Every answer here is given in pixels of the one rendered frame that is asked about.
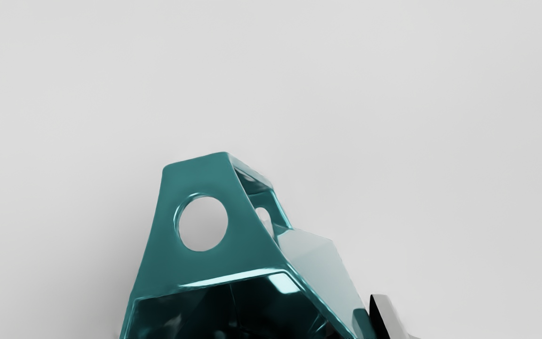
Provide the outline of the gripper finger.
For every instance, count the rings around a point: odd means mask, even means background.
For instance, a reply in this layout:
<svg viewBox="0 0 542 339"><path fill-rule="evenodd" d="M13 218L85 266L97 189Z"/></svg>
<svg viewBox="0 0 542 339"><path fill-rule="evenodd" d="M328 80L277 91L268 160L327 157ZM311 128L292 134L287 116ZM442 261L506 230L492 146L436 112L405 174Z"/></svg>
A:
<svg viewBox="0 0 542 339"><path fill-rule="evenodd" d="M385 294L370 295L368 315L378 339L421 339L405 330L389 296Z"/></svg>

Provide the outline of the teal faceted mug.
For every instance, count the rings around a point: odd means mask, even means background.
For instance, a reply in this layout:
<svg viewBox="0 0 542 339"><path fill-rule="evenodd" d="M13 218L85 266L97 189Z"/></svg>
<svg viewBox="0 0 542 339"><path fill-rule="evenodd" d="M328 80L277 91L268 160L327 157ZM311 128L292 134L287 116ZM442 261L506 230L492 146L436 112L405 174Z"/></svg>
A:
<svg viewBox="0 0 542 339"><path fill-rule="evenodd" d="M211 197L227 216L213 248L179 221ZM378 339L332 241L290 225L271 183L229 153L167 165L119 339Z"/></svg>

